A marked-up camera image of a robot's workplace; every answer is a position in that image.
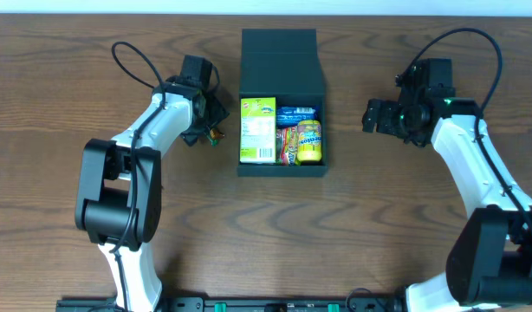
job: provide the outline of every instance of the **candy package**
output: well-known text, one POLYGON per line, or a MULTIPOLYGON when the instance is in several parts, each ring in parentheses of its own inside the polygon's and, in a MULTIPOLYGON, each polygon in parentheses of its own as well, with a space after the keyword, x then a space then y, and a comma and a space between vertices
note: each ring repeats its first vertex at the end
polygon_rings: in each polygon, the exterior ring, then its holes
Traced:
POLYGON ((300 165, 297 159, 297 127, 276 130, 276 163, 284 166, 300 165))
POLYGON ((311 107, 279 107, 276 110, 276 125, 293 127, 303 120, 315 120, 316 110, 311 107))

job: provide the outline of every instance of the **yellow cylindrical container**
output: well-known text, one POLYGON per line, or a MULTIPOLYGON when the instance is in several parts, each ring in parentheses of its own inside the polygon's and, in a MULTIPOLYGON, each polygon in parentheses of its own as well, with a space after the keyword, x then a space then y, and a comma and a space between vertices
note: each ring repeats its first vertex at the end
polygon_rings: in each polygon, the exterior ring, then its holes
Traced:
POLYGON ((303 120, 297 126, 299 145, 297 159, 301 162, 320 161, 321 126, 318 120, 303 120))

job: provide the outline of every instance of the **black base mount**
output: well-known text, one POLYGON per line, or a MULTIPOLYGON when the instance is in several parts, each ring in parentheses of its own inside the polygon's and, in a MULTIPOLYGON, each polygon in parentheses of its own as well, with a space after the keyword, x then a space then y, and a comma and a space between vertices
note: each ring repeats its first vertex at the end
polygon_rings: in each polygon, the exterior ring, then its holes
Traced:
MULTIPOLYGON (((200 297, 163 298, 154 312, 400 312, 387 296, 359 296, 346 306, 339 299, 203 299, 200 297)), ((114 298, 103 300, 60 300, 56 312, 114 311, 114 298)))

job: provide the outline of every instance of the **blue snack bag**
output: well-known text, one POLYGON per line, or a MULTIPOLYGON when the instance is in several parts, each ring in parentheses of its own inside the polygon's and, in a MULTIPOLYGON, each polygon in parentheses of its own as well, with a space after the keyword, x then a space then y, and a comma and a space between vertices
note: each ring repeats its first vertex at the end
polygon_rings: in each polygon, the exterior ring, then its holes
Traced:
POLYGON ((277 127, 294 127, 303 120, 316 120, 316 110, 311 107, 279 107, 276 110, 277 127))

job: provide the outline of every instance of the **box lid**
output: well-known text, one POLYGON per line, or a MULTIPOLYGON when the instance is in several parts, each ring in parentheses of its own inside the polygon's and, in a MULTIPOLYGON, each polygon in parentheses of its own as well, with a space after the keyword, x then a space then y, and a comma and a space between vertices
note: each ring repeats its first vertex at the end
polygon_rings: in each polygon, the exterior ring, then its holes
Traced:
POLYGON ((243 29, 241 96, 324 95, 315 29, 243 29))

